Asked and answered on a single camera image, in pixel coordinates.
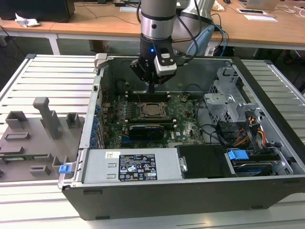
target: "warning label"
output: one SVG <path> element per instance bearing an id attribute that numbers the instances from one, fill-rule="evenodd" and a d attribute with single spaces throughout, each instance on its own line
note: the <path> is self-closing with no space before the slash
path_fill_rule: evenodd
<path id="1" fill-rule="evenodd" d="M 157 167 L 154 154 L 120 155 L 119 180 L 157 180 Z"/>

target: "gray plastic stand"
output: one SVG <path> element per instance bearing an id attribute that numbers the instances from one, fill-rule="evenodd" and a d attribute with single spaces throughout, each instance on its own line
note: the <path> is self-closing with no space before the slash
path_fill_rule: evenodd
<path id="1" fill-rule="evenodd" d="M 0 182 L 58 179 L 60 165 L 76 160 L 84 118 L 77 113 L 58 118 L 48 104 L 46 97 L 34 101 L 42 119 L 9 113 L 0 140 Z"/>

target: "computer case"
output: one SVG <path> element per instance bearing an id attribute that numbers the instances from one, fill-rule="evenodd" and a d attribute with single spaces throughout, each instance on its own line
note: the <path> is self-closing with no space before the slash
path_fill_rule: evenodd
<path id="1" fill-rule="evenodd" d="M 38 21 L 69 22 L 75 11 L 73 0 L 1 0 L 0 17 L 13 20 L 15 13 Z"/>

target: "yellow wire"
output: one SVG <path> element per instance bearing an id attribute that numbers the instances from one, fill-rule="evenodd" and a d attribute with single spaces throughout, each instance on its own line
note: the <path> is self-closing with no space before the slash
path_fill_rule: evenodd
<path id="1" fill-rule="evenodd" d="M 234 146 L 239 146 L 242 143 L 244 143 L 245 141 L 247 141 L 249 139 L 249 137 L 247 136 L 244 140 L 240 141 L 239 143 L 235 144 Z"/>

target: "red wire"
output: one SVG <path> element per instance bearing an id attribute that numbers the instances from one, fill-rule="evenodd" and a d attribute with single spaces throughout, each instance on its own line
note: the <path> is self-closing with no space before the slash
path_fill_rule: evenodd
<path id="1" fill-rule="evenodd" d="M 238 134 L 237 134 L 237 140 L 239 140 L 239 134 L 241 133 L 241 132 L 243 132 L 244 131 L 244 129 L 242 129 L 242 130 L 240 130 L 239 132 L 238 132 Z"/>

